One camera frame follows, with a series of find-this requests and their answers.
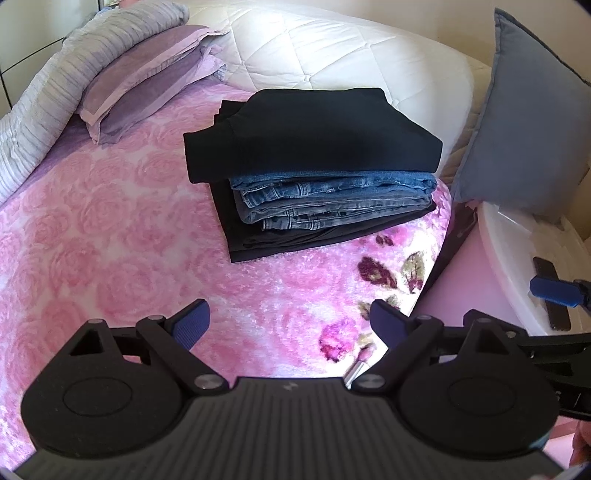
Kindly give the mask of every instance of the white lid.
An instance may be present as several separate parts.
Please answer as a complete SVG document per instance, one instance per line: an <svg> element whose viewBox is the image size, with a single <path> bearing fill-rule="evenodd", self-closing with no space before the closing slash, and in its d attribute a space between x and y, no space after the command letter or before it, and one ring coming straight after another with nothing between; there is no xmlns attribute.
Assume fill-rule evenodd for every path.
<svg viewBox="0 0 591 480"><path fill-rule="evenodd" d="M561 280L591 281L591 255L566 218L556 226L485 202L478 207L478 228L496 279L530 335L591 332L591 317L580 306L569 308L569 332L552 330L544 301L530 293L533 257L551 261Z"/></svg>

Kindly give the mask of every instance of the person's hand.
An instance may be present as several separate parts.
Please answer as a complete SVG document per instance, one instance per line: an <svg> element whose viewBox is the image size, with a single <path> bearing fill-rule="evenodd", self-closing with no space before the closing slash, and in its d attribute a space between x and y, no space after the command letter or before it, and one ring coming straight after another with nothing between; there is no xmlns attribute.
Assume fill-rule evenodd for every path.
<svg viewBox="0 0 591 480"><path fill-rule="evenodd" d="M570 466L591 461L591 422L580 421L573 438Z"/></svg>

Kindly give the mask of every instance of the pink floral blanket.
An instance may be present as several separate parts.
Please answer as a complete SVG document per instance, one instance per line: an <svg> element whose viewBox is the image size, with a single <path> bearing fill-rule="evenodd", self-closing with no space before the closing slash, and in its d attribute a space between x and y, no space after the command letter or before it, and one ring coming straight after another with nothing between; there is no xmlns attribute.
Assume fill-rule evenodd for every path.
<svg viewBox="0 0 591 480"><path fill-rule="evenodd" d="M115 145L94 145L73 120L2 208L0 465L33 451L22 394L89 318L129 326L204 298L211 327L194 353L230 381L341 376L372 341L371 362L383 355L368 307L381 298L412 310L446 234L447 188L405 225L231 264L209 188L187 179L182 133L211 125L222 99L249 95L201 82Z"/></svg>

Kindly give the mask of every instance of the quilted headboard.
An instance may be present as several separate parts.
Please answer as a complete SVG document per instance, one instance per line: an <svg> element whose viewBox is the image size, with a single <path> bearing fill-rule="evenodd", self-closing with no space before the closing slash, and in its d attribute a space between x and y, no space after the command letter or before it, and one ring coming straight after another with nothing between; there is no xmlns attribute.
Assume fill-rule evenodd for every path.
<svg viewBox="0 0 591 480"><path fill-rule="evenodd" d="M215 39L226 80L270 87L379 87L443 141L437 174L451 181L490 81L490 67L419 35L312 7L198 0L189 23L229 30Z"/></svg>

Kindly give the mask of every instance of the beige wall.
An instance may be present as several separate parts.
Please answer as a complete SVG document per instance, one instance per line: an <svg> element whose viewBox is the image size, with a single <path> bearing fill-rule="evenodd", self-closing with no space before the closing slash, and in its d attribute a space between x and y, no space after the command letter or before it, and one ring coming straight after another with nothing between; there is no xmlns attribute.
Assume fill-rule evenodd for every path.
<svg viewBox="0 0 591 480"><path fill-rule="evenodd" d="M287 0L400 27L454 47L488 65L495 50L494 7L538 35L584 78L591 79L591 16L574 0ZM568 217L591 235L591 174Z"/></svg>

